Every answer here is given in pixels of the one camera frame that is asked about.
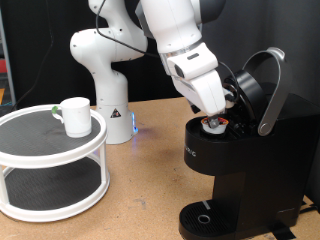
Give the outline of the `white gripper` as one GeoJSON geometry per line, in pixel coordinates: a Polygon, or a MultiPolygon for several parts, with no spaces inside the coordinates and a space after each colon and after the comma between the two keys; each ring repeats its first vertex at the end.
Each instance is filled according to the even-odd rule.
{"type": "Polygon", "coordinates": [[[178,77],[173,77],[172,80],[176,90],[208,116],[210,128],[220,125],[220,117],[217,115],[214,118],[213,115],[220,114],[225,110],[227,92],[223,90],[220,76],[216,70],[192,80],[178,77]]]}

